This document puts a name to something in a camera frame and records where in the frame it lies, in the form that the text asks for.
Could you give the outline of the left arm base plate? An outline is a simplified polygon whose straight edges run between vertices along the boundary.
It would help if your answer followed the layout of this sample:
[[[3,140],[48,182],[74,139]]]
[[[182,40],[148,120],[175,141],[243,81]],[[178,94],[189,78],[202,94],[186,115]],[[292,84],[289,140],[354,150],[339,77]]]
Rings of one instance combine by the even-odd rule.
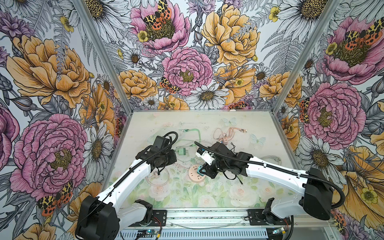
[[[165,227],[167,223],[167,210],[153,210],[153,214],[147,220],[134,223],[130,227]]]

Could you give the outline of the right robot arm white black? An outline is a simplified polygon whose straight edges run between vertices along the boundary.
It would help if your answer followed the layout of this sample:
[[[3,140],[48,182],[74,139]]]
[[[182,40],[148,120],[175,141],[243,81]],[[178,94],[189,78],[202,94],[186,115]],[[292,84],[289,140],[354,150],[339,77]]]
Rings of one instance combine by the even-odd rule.
[[[316,168],[304,171],[282,167],[245,152],[235,153],[220,142],[210,147],[199,142],[195,144],[198,147],[197,157],[204,161],[198,169],[200,175],[214,179],[219,173],[231,173],[235,178],[262,179],[293,192],[283,199],[268,199],[264,209],[257,213],[255,218],[268,225],[302,214],[328,221],[331,211],[345,203],[343,189],[326,180]]]

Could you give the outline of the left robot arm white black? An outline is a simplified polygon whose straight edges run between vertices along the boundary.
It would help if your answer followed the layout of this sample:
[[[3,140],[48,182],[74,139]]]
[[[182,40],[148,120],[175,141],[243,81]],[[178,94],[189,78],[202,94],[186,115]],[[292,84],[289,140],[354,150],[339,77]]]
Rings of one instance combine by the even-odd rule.
[[[131,166],[110,187],[96,197],[86,197],[80,207],[75,230],[78,240],[114,240],[132,224],[148,224],[153,215],[153,206],[136,200],[129,208],[121,207],[134,188],[153,170],[159,173],[177,161],[172,149],[178,140],[177,132],[157,136],[152,145],[139,152]]]

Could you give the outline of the pink charger adapter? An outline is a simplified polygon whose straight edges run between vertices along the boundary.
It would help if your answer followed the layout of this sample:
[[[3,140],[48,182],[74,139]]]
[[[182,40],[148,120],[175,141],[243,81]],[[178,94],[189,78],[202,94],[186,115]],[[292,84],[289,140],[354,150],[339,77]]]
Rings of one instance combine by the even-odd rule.
[[[222,138],[222,143],[223,143],[224,145],[227,145],[227,144],[228,144],[228,139],[227,139],[227,137],[223,137],[223,138]]]

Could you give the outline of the teal charger adapter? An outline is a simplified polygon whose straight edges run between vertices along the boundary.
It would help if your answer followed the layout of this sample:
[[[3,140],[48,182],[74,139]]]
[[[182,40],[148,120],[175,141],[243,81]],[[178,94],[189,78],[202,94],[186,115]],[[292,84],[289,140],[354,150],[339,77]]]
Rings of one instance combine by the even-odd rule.
[[[198,174],[201,176],[205,176],[203,169],[198,169]]]

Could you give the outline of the green charger adapter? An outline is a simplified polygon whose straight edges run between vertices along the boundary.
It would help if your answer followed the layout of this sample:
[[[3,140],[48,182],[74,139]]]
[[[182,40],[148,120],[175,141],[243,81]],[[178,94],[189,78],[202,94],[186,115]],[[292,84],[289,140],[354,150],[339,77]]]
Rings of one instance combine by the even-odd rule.
[[[188,154],[188,150],[186,148],[177,148],[176,152],[179,156],[186,156]]]

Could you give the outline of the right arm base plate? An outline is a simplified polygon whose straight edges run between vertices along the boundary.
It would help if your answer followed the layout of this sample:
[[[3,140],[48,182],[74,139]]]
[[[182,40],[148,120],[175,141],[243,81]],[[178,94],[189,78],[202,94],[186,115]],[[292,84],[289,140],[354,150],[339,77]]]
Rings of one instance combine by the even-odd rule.
[[[290,217],[279,219],[272,213],[264,214],[263,211],[263,209],[248,209],[244,220],[248,221],[251,226],[289,226],[291,224]]]

